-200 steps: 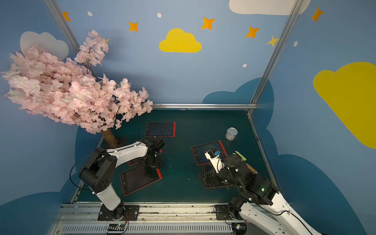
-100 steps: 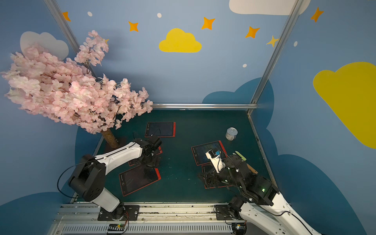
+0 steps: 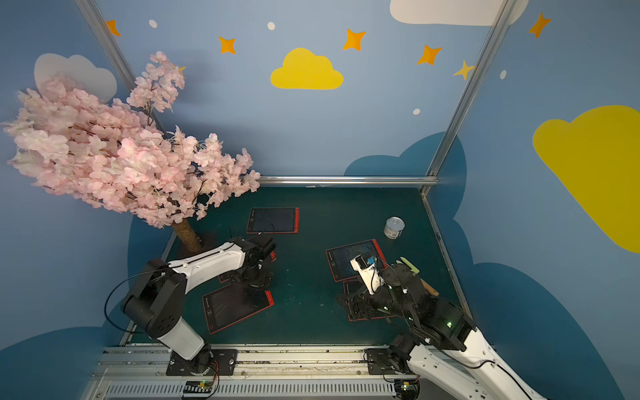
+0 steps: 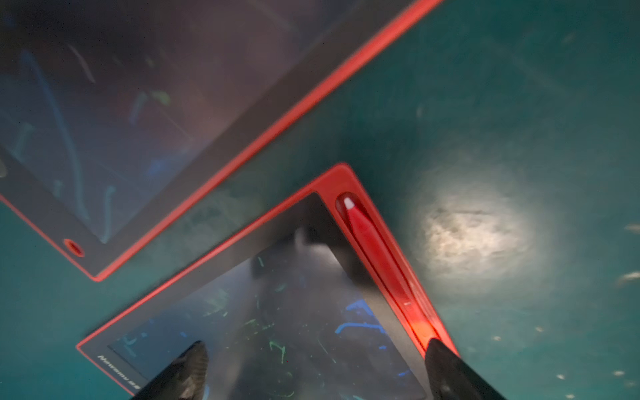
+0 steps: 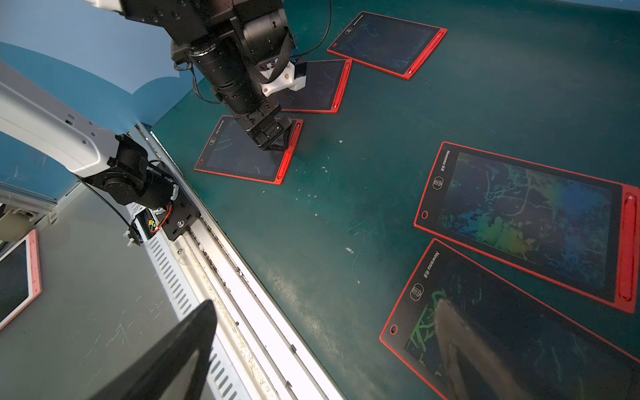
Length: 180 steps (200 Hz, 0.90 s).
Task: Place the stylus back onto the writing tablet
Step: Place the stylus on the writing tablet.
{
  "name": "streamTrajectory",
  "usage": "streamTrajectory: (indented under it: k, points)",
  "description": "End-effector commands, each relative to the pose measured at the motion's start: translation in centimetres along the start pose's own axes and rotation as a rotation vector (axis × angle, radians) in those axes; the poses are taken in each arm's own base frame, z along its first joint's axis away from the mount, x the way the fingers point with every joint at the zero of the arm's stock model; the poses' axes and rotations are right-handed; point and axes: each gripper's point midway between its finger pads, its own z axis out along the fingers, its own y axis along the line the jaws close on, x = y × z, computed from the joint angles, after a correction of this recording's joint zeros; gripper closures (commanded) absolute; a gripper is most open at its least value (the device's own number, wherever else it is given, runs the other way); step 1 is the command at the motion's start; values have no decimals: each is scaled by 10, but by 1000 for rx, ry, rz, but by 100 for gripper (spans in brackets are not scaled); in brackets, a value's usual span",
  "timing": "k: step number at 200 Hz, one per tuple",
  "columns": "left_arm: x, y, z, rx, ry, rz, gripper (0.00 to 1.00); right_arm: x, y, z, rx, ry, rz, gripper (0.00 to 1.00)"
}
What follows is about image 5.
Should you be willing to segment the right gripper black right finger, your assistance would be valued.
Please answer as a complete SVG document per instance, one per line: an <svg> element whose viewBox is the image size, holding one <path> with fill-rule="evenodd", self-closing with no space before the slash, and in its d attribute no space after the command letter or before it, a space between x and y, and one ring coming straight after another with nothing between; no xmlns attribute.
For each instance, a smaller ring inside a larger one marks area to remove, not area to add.
<svg viewBox="0 0 640 400"><path fill-rule="evenodd" d="M500 399L533 399L532 392L517 378L508 363L472 327L463 313L447 299L440 299L434 312L438 347L447 375L448 389L455 399L470 399L471 386L463 376L459 358L478 371L481 381Z"/></svg>

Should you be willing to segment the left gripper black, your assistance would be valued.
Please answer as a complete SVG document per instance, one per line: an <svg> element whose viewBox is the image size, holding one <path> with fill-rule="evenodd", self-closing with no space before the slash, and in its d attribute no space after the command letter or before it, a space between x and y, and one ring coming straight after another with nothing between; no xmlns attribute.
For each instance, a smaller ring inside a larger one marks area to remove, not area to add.
<svg viewBox="0 0 640 400"><path fill-rule="evenodd" d="M243 115L243 129L263 151L286 151L293 133L290 118L278 118L275 113Z"/></svg>

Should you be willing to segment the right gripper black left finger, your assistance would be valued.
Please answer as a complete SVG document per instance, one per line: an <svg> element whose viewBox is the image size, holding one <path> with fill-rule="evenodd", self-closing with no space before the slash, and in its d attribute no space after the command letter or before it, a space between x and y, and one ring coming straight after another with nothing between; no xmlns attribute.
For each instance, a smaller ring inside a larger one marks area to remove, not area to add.
<svg viewBox="0 0 640 400"><path fill-rule="evenodd" d="M200 399L218 326L206 300L93 399Z"/></svg>

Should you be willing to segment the red stylus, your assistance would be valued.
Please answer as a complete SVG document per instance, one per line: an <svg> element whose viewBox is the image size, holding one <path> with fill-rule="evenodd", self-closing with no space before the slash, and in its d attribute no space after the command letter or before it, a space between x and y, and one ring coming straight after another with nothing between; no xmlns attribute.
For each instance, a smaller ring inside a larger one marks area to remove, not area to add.
<svg viewBox="0 0 640 400"><path fill-rule="evenodd" d="M626 302L631 302L634 296L634 265L635 265L635 226L637 214L637 198L626 193L623 200L621 238L619 250L618 296Z"/></svg>
<svg viewBox="0 0 640 400"><path fill-rule="evenodd" d="M293 120L293 126L292 126L292 132L291 132L291 137L289 140L289 146L288 149L285 151L284 155L283 155L283 160L281 162L281 165L279 167L276 179L275 179L275 184L276 185L281 185L286 177L288 168L290 166L290 163L293 159L293 155L295 153L296 150L296 146L298 145L298 140L300 137L300 134L303 130L303 120L301 119L294 119Z"/></svg>

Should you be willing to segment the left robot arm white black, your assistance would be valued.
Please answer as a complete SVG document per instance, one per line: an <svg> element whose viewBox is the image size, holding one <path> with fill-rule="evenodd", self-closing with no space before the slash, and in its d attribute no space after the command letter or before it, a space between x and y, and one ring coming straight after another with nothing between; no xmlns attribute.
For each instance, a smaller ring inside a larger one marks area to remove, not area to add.
<svg viewBox="0 0 640 400"><path fill-rule="evenodd" d="M280 1L4 1L1 131L122 205L170 205L178 186L117 133L176 99L160 78L203 77L262 150L286 151L291 123L271 84L294 41Z"/></svg>

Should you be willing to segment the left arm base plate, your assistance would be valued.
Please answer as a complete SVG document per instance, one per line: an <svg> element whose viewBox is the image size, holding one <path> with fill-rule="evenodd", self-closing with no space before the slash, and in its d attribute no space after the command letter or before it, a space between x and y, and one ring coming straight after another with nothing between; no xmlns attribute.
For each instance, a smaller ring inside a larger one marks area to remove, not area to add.
<svg viewBox="0 0 640 400"><path fill-rule="evenodd" d="M173 184L172 200L165 208L150 209L161 219L157 233L164 232L167 239L174 242L178 237L186 233L189 227L196 222L200 216L200 211L196 208L191 198L187 195L185 188L174 178L164 162L152 160L150 166L162 172Z"/></svg>

